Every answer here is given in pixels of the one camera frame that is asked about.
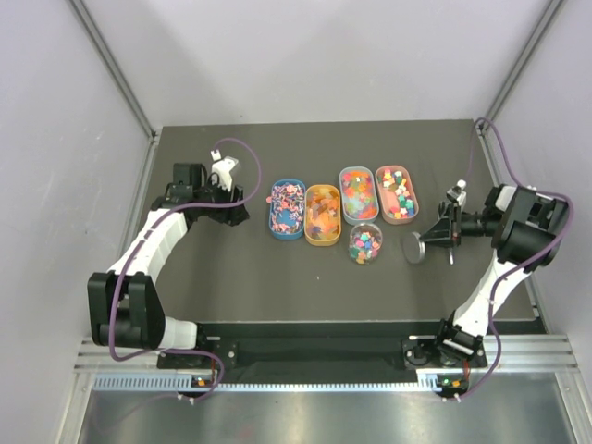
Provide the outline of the clear plastic jar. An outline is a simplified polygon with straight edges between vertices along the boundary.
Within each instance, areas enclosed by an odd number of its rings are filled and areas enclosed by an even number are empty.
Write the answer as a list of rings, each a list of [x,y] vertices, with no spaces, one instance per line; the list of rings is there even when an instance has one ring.
[[[378,257],[383,243],[381,229],[374,223],[355,225],[350,232],[348,253],[358,265],[370,265]]]

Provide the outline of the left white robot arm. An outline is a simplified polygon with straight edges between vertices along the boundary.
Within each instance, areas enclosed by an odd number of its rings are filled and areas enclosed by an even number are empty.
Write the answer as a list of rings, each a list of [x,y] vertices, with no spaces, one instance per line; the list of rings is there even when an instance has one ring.
[[[156,281],[176,244],[202,216],[237,226],[249,214],[244,191],[233,179],[240,164],[226,156],[210,169],[176,163],[173,179],[157,197],[144,226],[107,271],[91,275],[87,284],[92,340],[99,346],[140,350],[178,349],[189,366],[209,358],[202,327],[167,316]]]

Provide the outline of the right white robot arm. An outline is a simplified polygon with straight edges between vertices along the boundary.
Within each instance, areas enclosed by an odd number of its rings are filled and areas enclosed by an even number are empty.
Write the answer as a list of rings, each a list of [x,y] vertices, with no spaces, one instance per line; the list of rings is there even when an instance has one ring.
[[[413,264],[423,261],[427,247],[452,251],[466,237],[487,237],[493,250],[487,271],[467,301],[441,321],[434,339],[421,339],[407,351],[408,362],[416,366],[435,360],[444,366],[481,363],[490,320],[515,287],[553,260],[570,216],[565,198],[510,185],[492,188],[482,212],[467,213],[465,188],[463,180],[451,187],[438,206],[438,221],[423,234],[409,234],[401,244]]]

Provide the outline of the clear round jar lid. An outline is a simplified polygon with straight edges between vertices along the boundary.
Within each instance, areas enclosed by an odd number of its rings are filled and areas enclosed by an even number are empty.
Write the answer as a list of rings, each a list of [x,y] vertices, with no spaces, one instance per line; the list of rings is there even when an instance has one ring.
[[[418,232],[406,233],[401,238],[401,249],[408,263],[418,265],[426,256],[426,245]]]

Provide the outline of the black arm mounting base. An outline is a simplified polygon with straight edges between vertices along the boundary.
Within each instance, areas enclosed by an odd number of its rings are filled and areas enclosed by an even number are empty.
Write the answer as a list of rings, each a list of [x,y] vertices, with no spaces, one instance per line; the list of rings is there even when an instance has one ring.
[[[259,363],[364,363],[388,364],[395,368],[427,367],[471,369],[487,366],[485,350],[468,356],[440,351],[432,337],[311,337],[231,338],[212,337],[200,344],[206,352],[222,358],[229,368]]]

